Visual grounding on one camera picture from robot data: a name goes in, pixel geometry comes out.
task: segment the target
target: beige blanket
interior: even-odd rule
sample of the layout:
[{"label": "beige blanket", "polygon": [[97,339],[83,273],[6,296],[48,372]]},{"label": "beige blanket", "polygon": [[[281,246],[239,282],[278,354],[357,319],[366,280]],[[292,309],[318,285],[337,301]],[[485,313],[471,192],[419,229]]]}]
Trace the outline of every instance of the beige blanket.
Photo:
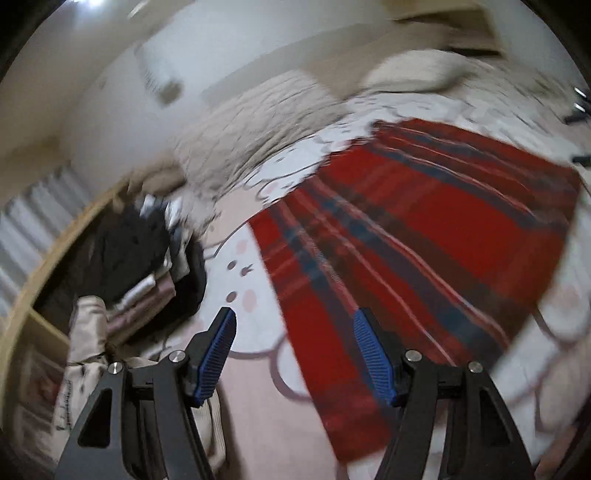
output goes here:
[{"label": "beige blanket", "polygon": [[346,113],[311,76],[292,70],[221,104],[185,129],[174,153],[200,200],[186,212],[197,233],[213,217],[213,202],[255,166]]}]

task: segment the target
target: red plaid blanket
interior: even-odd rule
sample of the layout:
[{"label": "red plaid blanket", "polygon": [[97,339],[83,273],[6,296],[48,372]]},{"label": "red plaid blanket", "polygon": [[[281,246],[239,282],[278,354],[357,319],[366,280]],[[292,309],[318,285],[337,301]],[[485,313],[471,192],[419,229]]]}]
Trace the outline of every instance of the red plaid blanket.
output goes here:
[{"label": "red plaid blanket", "polygon": [[552,278],[580,185],[572,169],[456,127],[379,122],[251,220],[340,461],[391,436],[353,312],[370,307],[433,361],[491,367]]}]

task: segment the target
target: metal screw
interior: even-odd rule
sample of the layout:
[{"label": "metal screw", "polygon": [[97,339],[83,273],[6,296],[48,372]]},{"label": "metal screw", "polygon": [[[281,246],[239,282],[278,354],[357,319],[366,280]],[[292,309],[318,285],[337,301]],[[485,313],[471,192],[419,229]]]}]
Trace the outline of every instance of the metal screw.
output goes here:
[{"label": "metal screw", "polygon": [[110,364],[109,368],[107,369],[107,371],[113,375],[118,374],[122,370],[123,370],[123,364],[121,362],[115,362],[113,364]]},{"label": "metal screw", "polygon": [[186,356],[187,355],[185,355],[185,352],[183,352],[182,350],[175,350],[168,356],[168,358],[170,358],[170,361],[172,363],[177,364],[179,362],[182,362]]},{"label": "metal screw", "polygon": [[407,350],[405,356],[409,362],[420,362],[423,359],[423,355],[417,350]]},{"label": "metal screw", "polygon": [[470,362],[468,364],[468,370],[473,374],[481,374],[484,368],[482,368],[482,365],[479,362]]}]

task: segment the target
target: white curtain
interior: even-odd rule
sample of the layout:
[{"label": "white curtain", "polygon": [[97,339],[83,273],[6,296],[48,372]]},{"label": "white curtain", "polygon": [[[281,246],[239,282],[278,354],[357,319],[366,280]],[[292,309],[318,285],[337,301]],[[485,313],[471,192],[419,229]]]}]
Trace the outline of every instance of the white curtain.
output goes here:
[{"label": "white curtain", "polygon": [[59,168],[0,211],[0,317],[7,317],[27,277],[56,238],[91,202],[70,166]]}]

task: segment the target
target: folded clothes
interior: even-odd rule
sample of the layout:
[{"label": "folded clothes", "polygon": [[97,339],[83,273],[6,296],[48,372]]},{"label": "folded clothes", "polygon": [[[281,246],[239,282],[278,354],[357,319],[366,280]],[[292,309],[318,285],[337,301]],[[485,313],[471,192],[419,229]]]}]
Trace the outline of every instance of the folded clothes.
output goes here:
[{"label": "folded clothes", "polygon": [[151,319],[141,330],[134,333],[133,337],[129,338],[130,343],[137,342],[141,338],[158,332],[172,323],[186,320],[198,311],[205,295],[207,272],[205,270],[205,260],[203,259],[203,248],[195,237],[189,240],[186,254],[190,272],[181,280],[173,280],[176,296],[165,306],[164,310]]},{"label": "folded clothes", "polygon": [[110,337],[132,324],[135,325],[136,322],[141,322],[137,326],[140,328],[159,313],[175,295],[173,279],[170,273],[166,273],[156,281],[155,287],[135,305],[108,318],[107,335]]},{"label": "folded clothes", "polygon": [[164,263],[162,266],[155,272],[143,278],[135,287],[123,295],[121,300],[113,305],[113,308],[107,312],[107,315],[109,317],[114,317],[116,314],[122,313],[131,306],[138,303],[156,286],[156,281],[170,271],[172,266],[173,262],[170,260],[170,252],[167,251],[166,255],[164,256]]},{"label": "folded clothes", "polygon": [[132,206],[126,207],[114,227],[98,233],[89,264],[93,275],[80,296],[96,295],[113,305],[162,266],[169,246],[163,212],[142,218]]},{"label": "folded clothes", "polygon": [[182,207],[183,200],[180,197],[173,200],[165,200],[152,195],[146,195],[139,210],[139,215],[142,218],[149,217],[155,211],[164,213],[166,228],[170,236],[170,255],[173,259],[171,274],[175,282],[189,273],[189,263],[185,250],[193,233],[181,221]]},{"label": "folded clothes", "polygon": [[132,322],[127,323],[121,329],[117,330],[109,337],[109,344],[117,347],[126,343],[137,331],[141,330],[147,324],[151,323],[160,313],[162,313],[171,301],[174,299],[162,299],[161,302],[154,303],[148,307],[142,315],[137,316]]}]

